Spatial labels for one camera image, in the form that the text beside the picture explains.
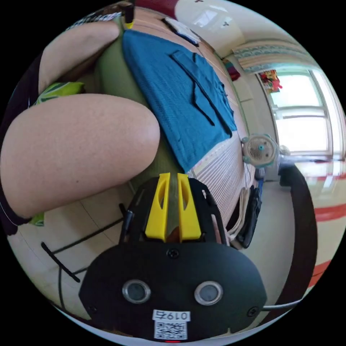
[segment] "screw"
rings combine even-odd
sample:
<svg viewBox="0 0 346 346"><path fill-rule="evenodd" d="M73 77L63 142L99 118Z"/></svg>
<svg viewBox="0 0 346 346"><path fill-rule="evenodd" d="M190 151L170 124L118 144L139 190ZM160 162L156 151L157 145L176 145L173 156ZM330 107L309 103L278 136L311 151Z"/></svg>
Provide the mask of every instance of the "screw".
<svg viewBox="0 0 346 346"><path fill-rule="evenodd" d="M97 309L96 309L94 306L92 306L92 305L88 306L88 309L89 309L89 311L92 312L93 314L97 312Z"/></svg>
<svg viewBox="0 0 346 346"><path fill-rule="evenodd" d="M167 256L169 258L175 259L179 257L179 251L177 249L169 249L167 251Z"/></svg>
<svg viewBox="0 0 346 346"><path fill-rule="evenodd" d="M256 315L258 312L258 307L254 306L251 309L249 309L248 311L248 317L253 317L254 315Z"/></svg>

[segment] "green pillow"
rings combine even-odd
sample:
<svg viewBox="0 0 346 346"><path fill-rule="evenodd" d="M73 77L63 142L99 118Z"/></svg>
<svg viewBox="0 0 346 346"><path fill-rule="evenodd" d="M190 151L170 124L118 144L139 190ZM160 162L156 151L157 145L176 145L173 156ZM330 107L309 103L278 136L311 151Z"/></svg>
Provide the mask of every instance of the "green pillow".
<svg viewBox="0 0 346 346"><path fill-rule="evenodd" d="M84 92L84 83L81 82L54 83L39 96L35 105L53 98L82 94ZM35 215L29 223L35 226L44 226L44 213Z"/></svg>
<svg viewBox="0 0 346 346"><path fill-rule="evenodd" d="M54 83L39 96L35 104L39 105L53 98L82 94L83 92L85 92L84 83L81 82Z"/></svg>

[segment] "curtain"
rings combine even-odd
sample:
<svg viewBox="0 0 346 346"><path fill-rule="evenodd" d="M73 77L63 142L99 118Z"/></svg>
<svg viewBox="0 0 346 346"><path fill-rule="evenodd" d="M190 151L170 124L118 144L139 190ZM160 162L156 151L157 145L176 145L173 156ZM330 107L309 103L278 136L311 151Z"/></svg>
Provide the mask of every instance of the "curtain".
<svg viewBox="0 0 346 346"><path fill-rule="evenodd" d="M280 40L261 40L242 44L233 49L245 73L252 74L280 67L318 69L316 61L300 45Z"/></svg>

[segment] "person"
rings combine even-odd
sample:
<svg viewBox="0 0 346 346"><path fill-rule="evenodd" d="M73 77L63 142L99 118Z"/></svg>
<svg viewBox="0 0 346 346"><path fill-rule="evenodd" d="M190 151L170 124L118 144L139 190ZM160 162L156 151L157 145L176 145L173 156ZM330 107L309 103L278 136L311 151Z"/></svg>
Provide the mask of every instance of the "person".
<svg viewBox="0 0 346 346"><path fill-rule="evenodd" d="M114 22L74 26L17 84L0 126L0 218L7 235L38 213L127 182L153 161L160 129L139 103L77 94L34 105L64 73L81 62L90 67L118 34Z"/></svg>

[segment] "qr code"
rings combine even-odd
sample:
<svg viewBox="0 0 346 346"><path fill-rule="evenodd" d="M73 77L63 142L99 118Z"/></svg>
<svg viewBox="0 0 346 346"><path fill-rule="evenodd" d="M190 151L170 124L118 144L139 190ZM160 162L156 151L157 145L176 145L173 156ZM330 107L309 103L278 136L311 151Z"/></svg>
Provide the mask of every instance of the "qr code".
<svg viewBox="0 0 346 346"><path fill-rule="evenodd" d="M187 340L187 323L155 321L154 338L161 340Z"/></svg>

